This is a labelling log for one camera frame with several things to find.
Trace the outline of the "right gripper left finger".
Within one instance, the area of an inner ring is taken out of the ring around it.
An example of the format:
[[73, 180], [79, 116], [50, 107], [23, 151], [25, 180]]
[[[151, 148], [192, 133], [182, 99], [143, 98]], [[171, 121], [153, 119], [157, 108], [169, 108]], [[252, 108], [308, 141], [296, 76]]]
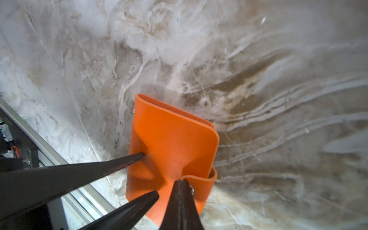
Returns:
[[181, 180], [173, 184], [167, 209], [160, 230], [181, 229]]

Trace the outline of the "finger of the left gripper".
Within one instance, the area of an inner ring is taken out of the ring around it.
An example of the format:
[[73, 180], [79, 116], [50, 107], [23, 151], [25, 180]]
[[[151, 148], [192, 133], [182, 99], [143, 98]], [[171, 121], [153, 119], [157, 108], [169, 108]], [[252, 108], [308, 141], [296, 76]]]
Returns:
[[82, 227], [82, 229], [131, 230], [158, 200], [159, 193], [156, 190], [148, 192]]
[[1, 221], [19, 216], [75, 189], [126, 168], [143, 152], [118, 159], [32, 168], [1, 173]]

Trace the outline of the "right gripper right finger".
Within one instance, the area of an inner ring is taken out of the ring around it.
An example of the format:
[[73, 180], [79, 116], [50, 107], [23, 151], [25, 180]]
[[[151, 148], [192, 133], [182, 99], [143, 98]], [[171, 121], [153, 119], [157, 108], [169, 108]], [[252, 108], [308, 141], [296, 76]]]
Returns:
[[204, 227], [199, 218], [189, 182], [187, 180], [182, 180], [180, 189], [180, 229], [204, 230]]

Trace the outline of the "orange card holder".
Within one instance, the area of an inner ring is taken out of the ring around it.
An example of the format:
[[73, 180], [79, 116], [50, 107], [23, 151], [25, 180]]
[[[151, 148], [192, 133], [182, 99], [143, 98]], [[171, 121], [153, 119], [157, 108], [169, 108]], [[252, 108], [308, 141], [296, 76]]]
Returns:
[[201, 213], [218, 177], [213, 167], [218, 145], [211, 122], [137, 94], [129, 153], [143, 152], [145, 157], [128, 167], [126, 198], [131, 201], [156, 190], [160, 197], [147, 218], [160, 225], [174, 182], [182, 179], [194, 189]]

